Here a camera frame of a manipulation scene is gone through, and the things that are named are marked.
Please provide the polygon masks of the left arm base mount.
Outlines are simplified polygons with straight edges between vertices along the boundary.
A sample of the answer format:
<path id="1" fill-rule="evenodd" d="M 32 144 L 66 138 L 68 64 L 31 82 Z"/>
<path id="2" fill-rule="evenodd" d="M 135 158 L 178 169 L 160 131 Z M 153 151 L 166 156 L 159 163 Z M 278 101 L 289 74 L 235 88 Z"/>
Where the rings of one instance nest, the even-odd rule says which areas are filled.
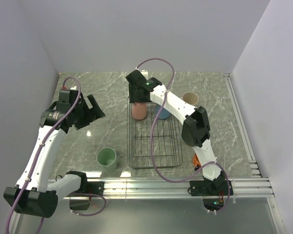
<path id="1" fill-rule="evenodd" d="M 103 196 L 105 183 L 102 181 L 88 182 L 84 190 L 74 191 L 69 194 L 69 208 L 72 211 L 88 211 L 91 200 L 97 198 L 93 195 Z"/>

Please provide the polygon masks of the pink plastic cup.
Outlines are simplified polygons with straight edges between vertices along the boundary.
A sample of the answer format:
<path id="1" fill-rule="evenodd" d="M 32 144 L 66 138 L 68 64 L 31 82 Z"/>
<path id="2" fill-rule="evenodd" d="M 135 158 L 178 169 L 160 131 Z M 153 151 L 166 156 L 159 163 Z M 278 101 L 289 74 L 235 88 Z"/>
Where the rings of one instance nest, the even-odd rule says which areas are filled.
<path id="1" fill-rule="evenodd" d="M 135 102 L 131 108 L 132 117 L 136 120 L 142 120 L 147 115 L 147 105 L 146 103 Z"/>

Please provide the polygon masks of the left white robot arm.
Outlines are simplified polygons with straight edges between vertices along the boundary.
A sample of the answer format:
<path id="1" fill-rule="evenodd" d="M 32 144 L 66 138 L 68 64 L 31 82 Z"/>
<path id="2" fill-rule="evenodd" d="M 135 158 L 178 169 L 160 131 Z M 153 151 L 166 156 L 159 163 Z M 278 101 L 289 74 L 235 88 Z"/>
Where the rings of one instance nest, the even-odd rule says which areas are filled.
<path id="1" fill-rule="evenodd" d="M 19 214 L 50 218 L 58 202 L 71 193 L 89 192 L 84 172 L 69 171 L 57 182 L 48 184 L 52 164 L 70 127 L 81 129 L 105 117 L 93 95 L 61 89 L 59 99 L 41 115 L 39 134 L 30 160 L 14 187 L 6 187 L 3 197 Z"/>

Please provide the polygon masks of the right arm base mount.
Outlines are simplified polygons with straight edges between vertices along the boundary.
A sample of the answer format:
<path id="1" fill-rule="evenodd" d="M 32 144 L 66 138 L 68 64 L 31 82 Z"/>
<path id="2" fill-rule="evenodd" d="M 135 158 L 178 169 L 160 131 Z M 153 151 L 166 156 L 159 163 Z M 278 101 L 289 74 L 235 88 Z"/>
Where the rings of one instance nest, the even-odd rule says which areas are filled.
<path id="1" fill-rule="evenodd" d="M 231 181 L 223 182 L 218 188 L 207 180 L 192 180 L 189 183 L 188 193 L 191 196 L 201 196 L 204 208 L 215 214 L 227 206 L 227 201 L 233 195 Z"/>

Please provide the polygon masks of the blue plastic cup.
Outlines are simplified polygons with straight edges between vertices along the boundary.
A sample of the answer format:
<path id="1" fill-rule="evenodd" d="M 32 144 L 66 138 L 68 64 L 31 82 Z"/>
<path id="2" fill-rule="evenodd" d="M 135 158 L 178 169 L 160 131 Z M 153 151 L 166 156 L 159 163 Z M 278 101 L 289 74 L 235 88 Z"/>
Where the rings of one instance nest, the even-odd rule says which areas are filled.
<path id="1" fill-rule="evenodd" d="M 156 104 L 155 115 L 158 114 L 160 108 L 161 108 L 161 105 Z M 165 108 L 163 108 L 162 111 L 160 112 L 159 116 L 158 116 L 158 119 L 167 119 L 169 116 L 170 116 L 170 112 L 167 111 Z"/>

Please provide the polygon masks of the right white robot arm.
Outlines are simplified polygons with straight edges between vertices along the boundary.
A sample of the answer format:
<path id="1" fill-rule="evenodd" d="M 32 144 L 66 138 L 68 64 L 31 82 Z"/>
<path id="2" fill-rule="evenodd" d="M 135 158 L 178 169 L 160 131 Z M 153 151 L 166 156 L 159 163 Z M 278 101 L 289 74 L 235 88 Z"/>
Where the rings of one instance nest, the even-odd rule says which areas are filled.
<path id="1" fill-rule="evenodd" d="M 215 195 L 226 186 L 223 169 L 217 166 L 210 141 L 210 124 L 204 107 L 195 107 L 177 97 L 156 78 L 146 79 L 138 70 L 126 76 L 129 97 L 135 102 L 154 102 L 163 106 L 182 124 L 181 137 L 192 147 L 203 171 L 206 191 Z"/>

